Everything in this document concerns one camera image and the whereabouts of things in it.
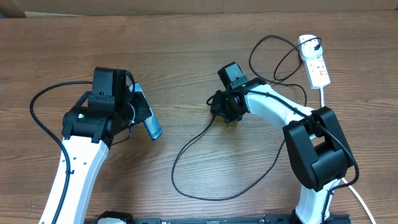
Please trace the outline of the blue Samsung Galaxy smartphone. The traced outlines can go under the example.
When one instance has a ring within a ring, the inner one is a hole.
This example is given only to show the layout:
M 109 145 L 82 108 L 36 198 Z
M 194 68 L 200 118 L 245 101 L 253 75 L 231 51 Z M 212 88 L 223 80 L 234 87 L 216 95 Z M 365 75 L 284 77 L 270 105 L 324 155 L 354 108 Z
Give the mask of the blue Samsung Galaxy smartphone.
M 144 90 L 142 89 L 142 87 L 140 86 L 140 84 L 138 82 L 135 83 L 135 91 L 141 92 L 143 94 L 145 102 L 149 106 L 149 111 L 150 111 L 151 115 L 144 120 L 144 126 L 146 127 L 146 130 L 147 130 L 150 138 L 153 141 L 155 141 L 162 135 L 162 133 L 163 133 L 162 128 L 160 127 L 160 124 L 159 124 L 149 102 L 147 101 L 147 98 L 144 94 Z

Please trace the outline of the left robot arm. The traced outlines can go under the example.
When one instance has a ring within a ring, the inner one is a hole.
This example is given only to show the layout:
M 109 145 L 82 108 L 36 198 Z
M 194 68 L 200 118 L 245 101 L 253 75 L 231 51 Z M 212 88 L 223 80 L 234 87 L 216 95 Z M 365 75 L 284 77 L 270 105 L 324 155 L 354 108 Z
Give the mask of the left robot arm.
M 94 69 L 92 89 L 62 120 L 62 152 L 41 223 L 83 223 L 91 194 L 114 137 L 143 123 L 151 139 L 162 135 L 139 83 L 127 70 Z

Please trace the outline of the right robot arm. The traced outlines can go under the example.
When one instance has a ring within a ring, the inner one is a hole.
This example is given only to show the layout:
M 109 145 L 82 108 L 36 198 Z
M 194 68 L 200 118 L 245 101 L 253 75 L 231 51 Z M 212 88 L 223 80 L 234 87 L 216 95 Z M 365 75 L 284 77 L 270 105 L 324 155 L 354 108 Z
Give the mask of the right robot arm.
M 349 215 L 329 211 L 346 171 L 358 166 L 333 110 L 299 105 L 260 78 L 244 76 L 235 62 L 219 69 L 218 76 L 225 89 L 208 100 L 210 111 L 227 122 L 251 113 L 280 129 L 290 166 L 301 183 L 292 213 L 267 215 L 265 223 L 350 223 Z

